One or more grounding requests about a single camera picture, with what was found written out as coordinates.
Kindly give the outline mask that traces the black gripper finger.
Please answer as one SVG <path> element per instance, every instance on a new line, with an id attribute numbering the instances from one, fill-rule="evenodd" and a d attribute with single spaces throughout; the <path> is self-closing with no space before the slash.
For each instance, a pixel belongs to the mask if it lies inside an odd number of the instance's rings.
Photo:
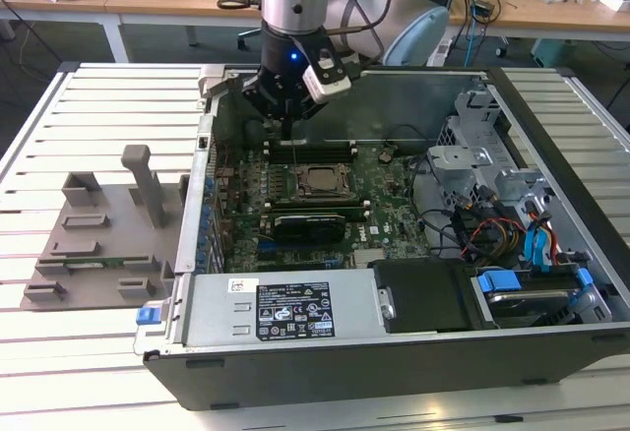
<path id="1" fill-rule="evenodd" d="M 280 139 L 288 140 L 288 91 L 284 78 L 271 71 L 260 71 L 243 87 L 242 94 L 265 120 L 280 123 Z"/>
<path id="2" fill-rule="evenodd" d="M 286 104 L 286 139 L 292 139 L 292 130 L 295 123 L 308 120 L 323 109 L 325 104 L 315 102 L 311 97 L 302 101 L 289 100 Z"/>

